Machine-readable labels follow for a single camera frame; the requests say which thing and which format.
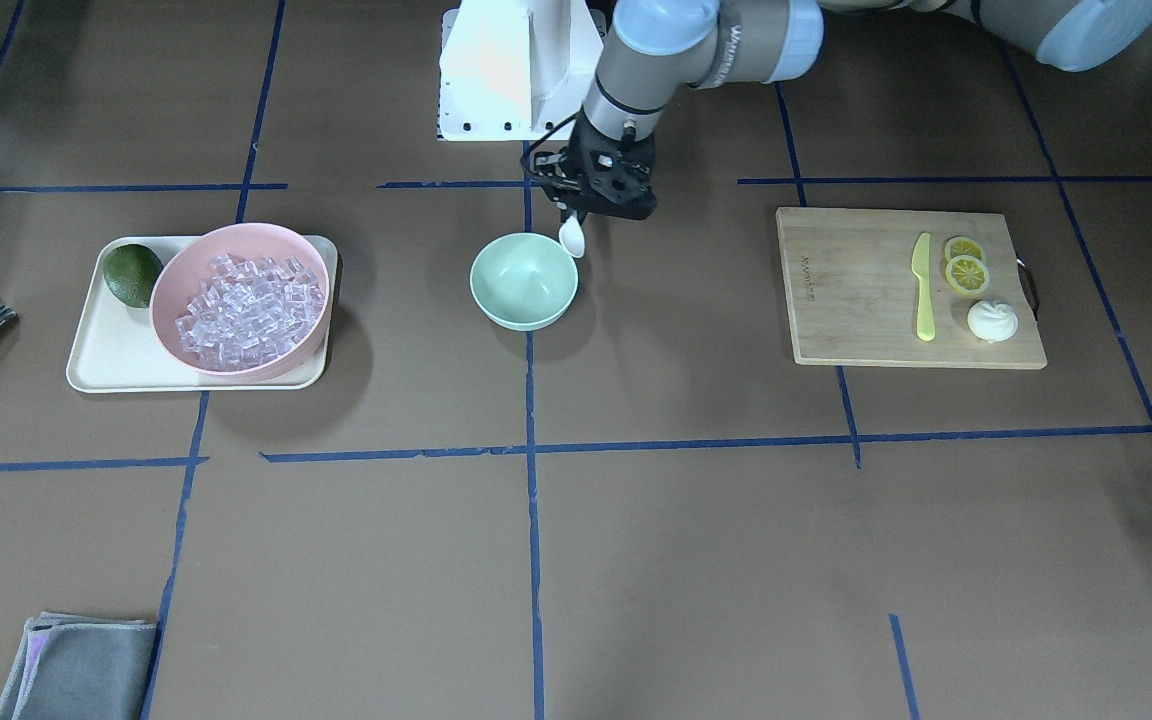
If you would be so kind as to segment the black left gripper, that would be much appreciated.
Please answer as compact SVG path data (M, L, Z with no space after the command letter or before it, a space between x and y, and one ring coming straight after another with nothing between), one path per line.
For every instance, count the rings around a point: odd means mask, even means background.
M559 222L568 214L581 223L591 214L641 222L658 205L655 159L653 136L637 137L634 126L605 136L579 109L532 142L532 183L556 206Z

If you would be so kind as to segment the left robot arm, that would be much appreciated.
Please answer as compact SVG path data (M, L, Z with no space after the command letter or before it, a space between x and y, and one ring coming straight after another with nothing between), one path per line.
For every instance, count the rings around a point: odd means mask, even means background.
M826 15L948 13L1064 71L1100 67L1152 24L1152 1L620 1L558 151L521 165L563 227L657 209L655 131L677 88L773 83L817 60Z

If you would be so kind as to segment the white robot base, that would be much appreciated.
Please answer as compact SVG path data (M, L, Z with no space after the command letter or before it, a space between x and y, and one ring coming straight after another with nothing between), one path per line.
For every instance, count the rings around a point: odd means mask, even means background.
M440 141L539 141L579 109L611 14L594 1L462 1L444 13Z

